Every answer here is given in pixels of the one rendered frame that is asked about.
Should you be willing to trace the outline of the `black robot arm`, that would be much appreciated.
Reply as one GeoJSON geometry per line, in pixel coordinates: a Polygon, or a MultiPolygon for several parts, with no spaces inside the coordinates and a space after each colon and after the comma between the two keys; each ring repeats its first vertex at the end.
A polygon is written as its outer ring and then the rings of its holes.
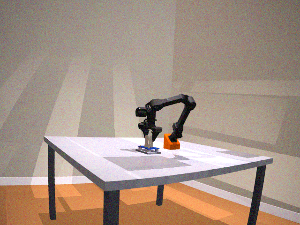
{"type": "MultiPolygon", "coordinates": [[[[179,94],[177,96],[165,98],[165,99],[152,99],[150,102],[148,102],[145,107],[138,107],[136,108],[135,115],[136,117],[150,117],[155,118],[156,117],[156,111],[161,110],[165,106],[173,105],[182,102],[184,104],[184,109],[181,113],[181,116],[178,120],[178,122],[174,122],[172,125],[173,127],[173,133],[171,135],[168,135],[168,138],[171,140],[171,142],[177,142],[177,138],[182,137],[182,131],[183,131],[183,125],[190,113],[191,110],[193,110],[196,106],[196,103],[193,99],[193,97],[190,97],[188,95],[179,94]],[[151,108],[150,108],[150,107],[151,108]]],[[[139,129],[145,129],[150,128],[150,122],[149,120],[143,121],[138,124],[139,129]]]]}

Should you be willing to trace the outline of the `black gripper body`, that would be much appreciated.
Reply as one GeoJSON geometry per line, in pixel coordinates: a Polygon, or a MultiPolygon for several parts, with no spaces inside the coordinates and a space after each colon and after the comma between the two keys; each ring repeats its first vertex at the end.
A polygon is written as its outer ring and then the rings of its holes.
{"type": "Polygon", "coordinates": [[[162,128],[161,127],[156,127],[155,126],[155,121],[156,118],[150,118],[150,117],[147,117],[145,120],[149,120],[150,122],[150,128],[145,128],[144,130],[147,130],[147,129],[151,129],[153,132],[162,132],[162,128]]]}

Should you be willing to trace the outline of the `blue board with square handle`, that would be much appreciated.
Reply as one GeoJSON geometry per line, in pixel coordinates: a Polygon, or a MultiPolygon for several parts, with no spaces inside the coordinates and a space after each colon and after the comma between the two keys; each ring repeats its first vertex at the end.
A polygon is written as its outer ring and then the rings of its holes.
{"type": "Polygon", "coordinates": [[[148,150],[160,149],[160,148],[153,147],[153,142],[152,142],[152,136],[151,135],[146,135],[144,145],[141,145],[141,146],[139,145],[138,147],[145,148],[145,149],[148,149],[148,150]]]}

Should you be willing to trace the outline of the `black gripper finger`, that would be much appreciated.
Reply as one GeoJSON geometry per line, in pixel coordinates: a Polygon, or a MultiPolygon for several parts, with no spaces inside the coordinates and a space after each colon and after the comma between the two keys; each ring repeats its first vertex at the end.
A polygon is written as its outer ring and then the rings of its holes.
{"type": "Polygon", "coordinates": [[[144,137],[149,134],[149,129],[147,129],[147,130],[141,129],[141,130],[143,131],[144,137]]]}
{"type": "Polygon", "coordinates": [[[152,133],[152,142],[154,142],[156,140],[157,136],[159,135],[159,133],[161,133],[161,132],[153,132],[153,131],[151,131],[151,133],[152,133]]]}

